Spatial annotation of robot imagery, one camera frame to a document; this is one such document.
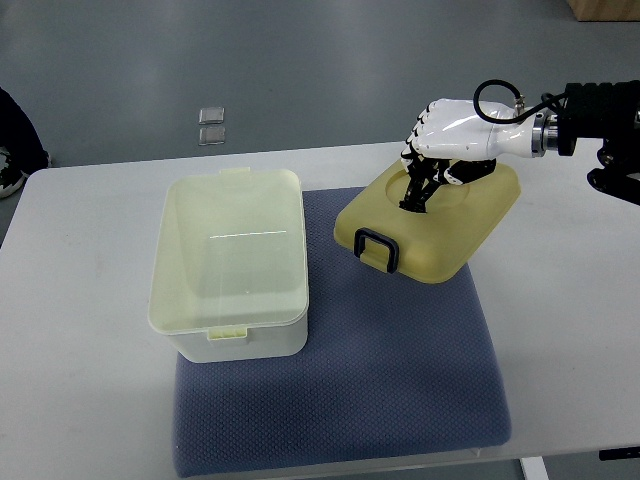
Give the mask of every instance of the blue cushion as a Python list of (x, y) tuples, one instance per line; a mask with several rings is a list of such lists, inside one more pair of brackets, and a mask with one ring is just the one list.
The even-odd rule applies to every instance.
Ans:
[(181, 477), (425, 454), (506, 442), (511, 423), (467, 266), (426, 285), (333, 240), (360, 189), (304, 193), (309, 338), (296, 355), (195, 364), (178, 355)]

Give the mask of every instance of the robotic hand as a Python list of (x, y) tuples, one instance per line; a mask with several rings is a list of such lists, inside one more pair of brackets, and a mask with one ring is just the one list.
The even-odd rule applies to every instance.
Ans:
[[(514, 108), (481, 102), (480, 94), (490, 85), (511, 90)], [(557, 150), (571, 156), (580, 137), (604, 140), (598, 151), (604, 169), (592, 170), (589, 183), (640, 205), (640, 184), (629, 177), (640, 173), (640, 81), (571, 83), (563, 94), (544, 94), (540, 104), (526, 109), (513, 85), (489, 80), (473, 100), (437, 100), (418, 116), (401, 154), (410, 180), (400, 208), (426, 212), (425, 203), (441, 185), (489, 175), (502, 153), (532, 158)], [(452, 159), (458, 161), (451, 165)]]

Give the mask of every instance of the translucent plastic container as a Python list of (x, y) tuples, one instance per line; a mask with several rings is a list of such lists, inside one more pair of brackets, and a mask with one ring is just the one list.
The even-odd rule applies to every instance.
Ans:
[(408, 183), (395, 162), (340, 212), (333, 235), (363, 263), (424, 283), (453, 277), (520, 195), (518, 176), (501, 163), (474, 182), (441, 186), (426, 214), (398, 206)]
[(168, 193), (149, 323), (192, 362), (278, 357), (307, 340), (302, 192), (288, 170), (185, 177)]

